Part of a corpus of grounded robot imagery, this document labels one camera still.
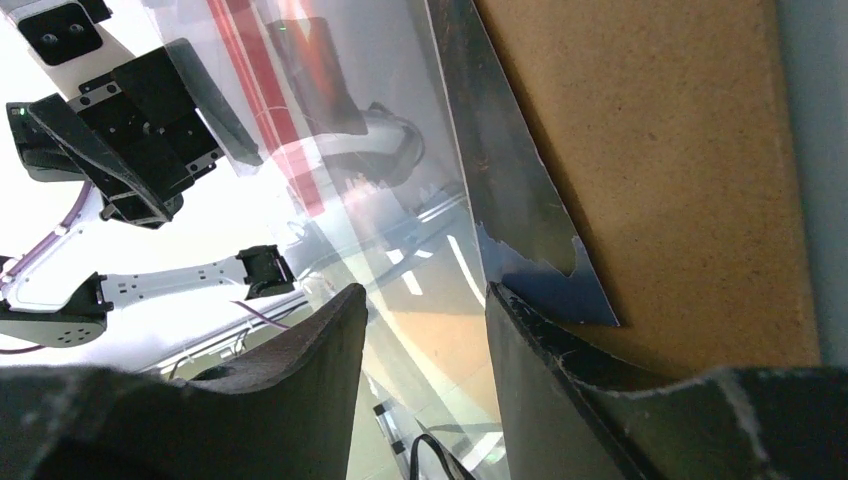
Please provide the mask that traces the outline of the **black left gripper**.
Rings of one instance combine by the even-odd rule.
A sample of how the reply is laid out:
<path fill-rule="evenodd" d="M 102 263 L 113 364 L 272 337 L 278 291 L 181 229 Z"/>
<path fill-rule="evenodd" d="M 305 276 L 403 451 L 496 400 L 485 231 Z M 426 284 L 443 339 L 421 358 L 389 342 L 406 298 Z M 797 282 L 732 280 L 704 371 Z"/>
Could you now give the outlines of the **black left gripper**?
<path fill-rule="evenodd" d="M 103 201 L 104 220 L 146 229 L 172 221 L 184 191 L 224 155 L 210 130 L 231 160 L 262 164 L 259 146 L 185 38 L 82 84 L 80 91 L 70 100 L 53 94 L 11 102 L 6 113 L 30 177 L 89 182 Z"/>

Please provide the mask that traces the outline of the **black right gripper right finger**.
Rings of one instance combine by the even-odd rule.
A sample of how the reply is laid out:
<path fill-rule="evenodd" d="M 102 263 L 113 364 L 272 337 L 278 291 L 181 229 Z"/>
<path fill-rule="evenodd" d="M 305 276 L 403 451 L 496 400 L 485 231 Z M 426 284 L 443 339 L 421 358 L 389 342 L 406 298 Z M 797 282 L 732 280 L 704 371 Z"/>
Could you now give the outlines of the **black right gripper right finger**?
<path fill-rule="evenodd" d="M 843 479 L 843 367 L 673 380 L 561 328 L 503 285 L 486 299 L 515 479 Z"/>

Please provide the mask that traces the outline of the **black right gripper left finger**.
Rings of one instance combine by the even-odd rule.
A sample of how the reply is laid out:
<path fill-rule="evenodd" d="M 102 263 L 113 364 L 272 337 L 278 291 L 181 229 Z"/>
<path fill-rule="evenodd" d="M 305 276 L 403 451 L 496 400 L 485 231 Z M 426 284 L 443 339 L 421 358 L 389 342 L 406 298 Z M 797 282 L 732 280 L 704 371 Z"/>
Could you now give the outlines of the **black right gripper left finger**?
<path fill-rule="evenodd" d="M 368 311 L 351 284 L 188 381 L 106 367 L 1 372 L 5 479 L 342 479 Z"/>

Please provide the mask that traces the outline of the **clear acrylic sheet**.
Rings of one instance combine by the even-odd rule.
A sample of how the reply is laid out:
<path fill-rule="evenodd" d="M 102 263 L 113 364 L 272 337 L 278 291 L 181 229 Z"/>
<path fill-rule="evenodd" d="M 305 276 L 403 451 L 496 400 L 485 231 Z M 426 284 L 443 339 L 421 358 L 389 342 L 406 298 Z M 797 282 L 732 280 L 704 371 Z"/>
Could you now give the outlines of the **clear acrylic sheet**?
<path fill-rule="evenodd" d="M 460 153 L 424 1 L 250 1 L 325 211 L 309 215 L 270 159 L 209 1 L 148 1 L 161 39 L 187 39 L 259 146 L 232 161 L 320 305 L 358 283 L 369 313 L 351 464 L 362 479 L 444 456 L 475 479 L 510 475 L 484 318 L 484 279 Z"/>

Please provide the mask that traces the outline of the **orange wooden picture frame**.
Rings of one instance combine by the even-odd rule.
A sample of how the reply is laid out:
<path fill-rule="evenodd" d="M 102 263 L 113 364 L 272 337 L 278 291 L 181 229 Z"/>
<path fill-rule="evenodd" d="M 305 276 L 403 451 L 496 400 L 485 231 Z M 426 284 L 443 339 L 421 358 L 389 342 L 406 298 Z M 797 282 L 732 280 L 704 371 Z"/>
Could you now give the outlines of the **orange wooden picture frame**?
<path fill-rule="evenodd" d="M 297 103 L 284 93 L 259 12 L 250 1 L 209 1 L 207 5 L 270 159 L 306 212 L 311 216 L 323 213 L 325 204 L 304 144 L 309 134 L 296 127 L 290 108 Z"/>

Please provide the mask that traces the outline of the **sunset photo print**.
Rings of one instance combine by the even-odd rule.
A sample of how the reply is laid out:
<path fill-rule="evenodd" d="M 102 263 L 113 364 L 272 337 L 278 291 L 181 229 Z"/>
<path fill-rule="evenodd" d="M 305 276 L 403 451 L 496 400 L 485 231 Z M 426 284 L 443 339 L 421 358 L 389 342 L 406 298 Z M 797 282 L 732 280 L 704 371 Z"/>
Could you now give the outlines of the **sunset photo print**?
<path fill-rule="evenodd" d="M 551 320 L 620 324 L 472 1 L 430 1 L 487 281 Z"/>

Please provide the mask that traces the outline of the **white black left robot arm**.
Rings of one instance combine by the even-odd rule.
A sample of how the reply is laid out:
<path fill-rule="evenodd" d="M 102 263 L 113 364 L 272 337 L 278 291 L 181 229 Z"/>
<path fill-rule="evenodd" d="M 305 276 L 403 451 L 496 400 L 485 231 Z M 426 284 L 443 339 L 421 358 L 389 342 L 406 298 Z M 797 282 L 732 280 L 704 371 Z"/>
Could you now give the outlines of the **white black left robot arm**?
<path fill-rule="evenodd" d="M 224 156 L 164 49 L 136 57 L 108 35 L 90 45 L 42 36 L 31 53 L 57 86 L 5 107 L 18 158 L 42 183 L 78 182 L 67 215 L 20 257 L 1 261 L 1 331 L 69 348 L 103 334 L 132 305 L 198 290 L 252 300 L 291 292 L 275 245 L 153 273 L 101 274 L 95 231 L 109 221 L 155 230 Z"/>

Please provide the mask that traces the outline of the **brown backing board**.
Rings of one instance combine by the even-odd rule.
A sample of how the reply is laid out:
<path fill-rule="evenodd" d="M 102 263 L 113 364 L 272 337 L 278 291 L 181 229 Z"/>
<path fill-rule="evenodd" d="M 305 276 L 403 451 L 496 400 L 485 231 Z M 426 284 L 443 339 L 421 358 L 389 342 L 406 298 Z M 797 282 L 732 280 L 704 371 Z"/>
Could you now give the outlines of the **brown backing board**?
<path fill-rule="evenodd" d="M 772 1 L 481 1 L 620 328 L 674 377 L 817 366 Z"/>

